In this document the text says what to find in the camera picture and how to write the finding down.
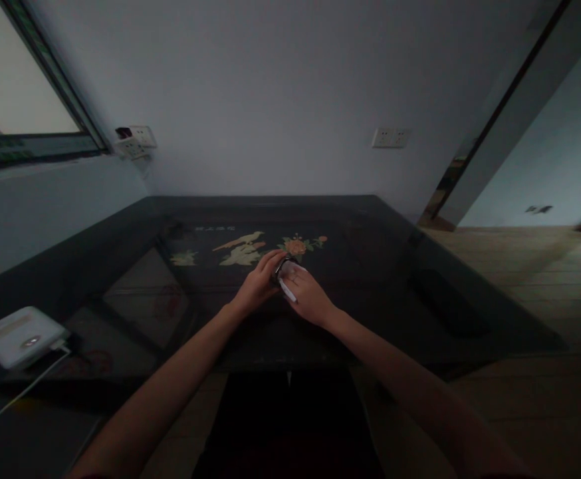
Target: wrist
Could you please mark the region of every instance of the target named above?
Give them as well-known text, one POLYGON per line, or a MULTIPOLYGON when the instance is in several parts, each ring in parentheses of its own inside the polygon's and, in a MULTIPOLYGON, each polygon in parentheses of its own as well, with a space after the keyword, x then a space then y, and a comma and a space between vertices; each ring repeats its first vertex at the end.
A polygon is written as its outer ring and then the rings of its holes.
POLYGON ((333 308, 326 314, 322 327, 326 329, 329 333, 335 334, 335 330, 346 321, 349 317, 344 311, 338 307, 333 306, 333 308))
POLYGON ((247 308, 243 307, 235 300, 232 300, 224 305, 222 311, 231 319, 235 321, 242 322, 246 316, 250 314, 247 308))

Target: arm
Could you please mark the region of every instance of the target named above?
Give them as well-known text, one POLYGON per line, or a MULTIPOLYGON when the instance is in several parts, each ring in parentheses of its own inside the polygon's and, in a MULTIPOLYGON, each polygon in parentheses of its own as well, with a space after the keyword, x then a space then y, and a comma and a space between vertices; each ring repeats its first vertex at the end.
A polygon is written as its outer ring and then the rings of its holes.
POLYGON ((529 474, 499 435, 443 381, 416 361, 337 309, 306 271, 285 281, 293 309, 344 343, 426 431, 462 478, 529 474))
POLYGON ((107 422, 80 457, 69 479, 140 475, 172 422, 195 394, 242 320, 275 293, 269 278, 284 257, 271 251, 249 273, 234 300, 224 306, 140 387, 107 422))

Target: window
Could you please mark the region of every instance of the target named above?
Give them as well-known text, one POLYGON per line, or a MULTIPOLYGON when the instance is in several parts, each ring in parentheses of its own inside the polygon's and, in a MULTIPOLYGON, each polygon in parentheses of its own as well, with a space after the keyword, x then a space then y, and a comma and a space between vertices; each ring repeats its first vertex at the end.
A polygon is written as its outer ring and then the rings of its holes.
POLYGON ((108 152, 21 0, 0 0, 0 168, 108 152))

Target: window frame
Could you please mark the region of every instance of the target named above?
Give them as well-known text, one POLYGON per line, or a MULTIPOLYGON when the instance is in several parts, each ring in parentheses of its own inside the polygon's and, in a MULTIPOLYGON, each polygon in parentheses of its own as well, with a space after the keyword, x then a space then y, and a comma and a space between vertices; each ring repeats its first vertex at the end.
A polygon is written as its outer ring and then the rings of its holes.
POLYGON ((22 0, 0 0, 0 6, 80 130, 72 133, 0 134, 0 169, 111 153, 104 135, 87 113, 27 6, 22 0))

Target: painted bird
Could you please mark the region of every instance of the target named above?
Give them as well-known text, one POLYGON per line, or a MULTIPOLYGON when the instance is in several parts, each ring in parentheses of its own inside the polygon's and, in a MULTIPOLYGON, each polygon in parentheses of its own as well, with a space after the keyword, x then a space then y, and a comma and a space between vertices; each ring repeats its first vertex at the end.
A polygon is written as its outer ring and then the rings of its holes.
POLYGON ((217 251, 219 249, 223 249, 223 248, 227 248, 227 247, 231 247, 231 246, 237 246, 240 243, 245 243, 245 244, 250 244, 253 243, 257 238, 259 238, 260 235, 263 235, 264 232, 255 232, 253 234, 249 234, 249 235, 244 235, 241 238, 237 238, 233 241, 229 241, 226 244, 223 244, 222 246, 218 246, 217 248, 214 249, 214 251, 217 251))

